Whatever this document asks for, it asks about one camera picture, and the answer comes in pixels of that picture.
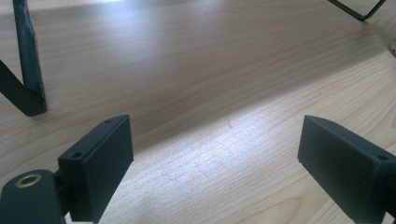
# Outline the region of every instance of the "black plastic bracket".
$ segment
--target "black plastic bracket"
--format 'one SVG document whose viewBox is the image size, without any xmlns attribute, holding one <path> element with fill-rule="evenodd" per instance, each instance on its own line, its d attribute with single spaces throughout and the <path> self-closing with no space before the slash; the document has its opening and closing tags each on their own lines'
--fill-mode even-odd
<svg viewBox="0 0 396 224">
<path fill-rule="evenodd" d="M 100 123 L 58 158 L 59 170 L 34 170 L 3 187 L 0 223 L 99 222 L 134 160 L 129 116 Z"/>
<path fill-rule="evenodd" d="M 305 116 L 298 160 L 356 223 L 396 217 L 396 157 L 339 124 Z"/>
</svg>

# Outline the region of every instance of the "light wood surface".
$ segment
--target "light wood surface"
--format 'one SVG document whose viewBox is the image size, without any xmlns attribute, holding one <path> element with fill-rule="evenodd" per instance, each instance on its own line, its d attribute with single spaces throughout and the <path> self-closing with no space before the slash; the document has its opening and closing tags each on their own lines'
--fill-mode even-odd
<svg viewBox="0 0 396 224">
<path fill-rule="evenodd" d="M 49 112 L 0 95 L 0 187 L 129 114 L 135 161 L 101 223 L 351 223 L 297 161 L 304 115 L 396 152 L 395 1 L 368 22 L 325 0 L 29 6 Z M 0 27 L 21 77 L 10 0 Z"/>
</svg>

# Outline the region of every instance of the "wooden tabletop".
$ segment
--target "wooden tabletop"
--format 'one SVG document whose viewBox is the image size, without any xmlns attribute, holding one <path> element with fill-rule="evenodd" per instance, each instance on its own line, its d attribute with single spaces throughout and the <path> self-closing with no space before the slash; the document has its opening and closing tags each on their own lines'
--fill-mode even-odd
<svg viewBox="0 0 396 224">
<path fill-rule="evenodd" d="M 304 115 L 396 152 L 395 1 L 367 22 L 325 0 L 29 7 L 49 111 L 27 118 L 0 95 L 0 187 L 56 171 L 96 124 L 129 114 L 134 162 L 100 223 L 351 223 L 297 160 Z M 21 78 L 11 0 L 0 27 Z"/>
</svg>

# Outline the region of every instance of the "screw hole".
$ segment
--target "screw hole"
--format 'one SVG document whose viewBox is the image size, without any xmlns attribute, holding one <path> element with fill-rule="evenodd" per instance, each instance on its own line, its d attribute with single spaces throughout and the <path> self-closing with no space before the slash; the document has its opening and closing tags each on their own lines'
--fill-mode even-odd
<svg viewBox="0 0 396 224">
<path fill-rule="evenodd" d="M 19 179 L 18 182 L 15 184 L 15 186 L 20 189 L 26 188 L 34 185 L 35 183 L 40 181 L 40 179 L 41 179 L 41 175 L 27 175 Z"/>
<path fill-rule="evenodd" d="M 82 155 L 81 152 L 76 152 L 75 154 L 72 155 L 72 158 L 75 159 L 80 157 L 81 155 Z"/>
<path fill-rule="evenodd" d="M 387 161 L 388 160 L 388 157 L 383 156 L 383 155 L 377 155 L 376 157 L 379 158 L 382 161 Z"/>
</svg>

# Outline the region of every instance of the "metal leg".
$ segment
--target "metal leg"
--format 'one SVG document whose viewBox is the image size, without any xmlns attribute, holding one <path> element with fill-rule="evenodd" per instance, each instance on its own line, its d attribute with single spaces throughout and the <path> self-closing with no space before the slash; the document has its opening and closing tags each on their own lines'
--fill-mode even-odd
<svg viewBox="0 0 396 224">
<path fill-rule="evenodd" d="M 47 111 L 35 31 L 26 0 L 14 0 L 13 4 L 24 85 L 0 61 L 0 92 L 23 114 L 32 117 Z"/>
<path fill-rule="evenodd" d="M 353 16 L 356 20 L 358 21 L 365 21 L 367 19 L 369 19 L 370 17 L 372 17 L 376 11 L 385 3 L 386 0 L 380 0 L 375 7 L 373 7 L 373 9 L 366 15 L 361 15 L 359 12 L 353 10 L 350 7 L 347 7 L 346 5 L 340 3 L 337 0 L 329 0 L 329 2 L 335 4 L 337 7 L 343 9 L 347 14 Z"/>
<path fill-rule="evenodd" d="M 36 116 L 47 110 L 42 97 L 24 87 L 1 60 L 0 92 L 26 116 Z"/>
</svg>

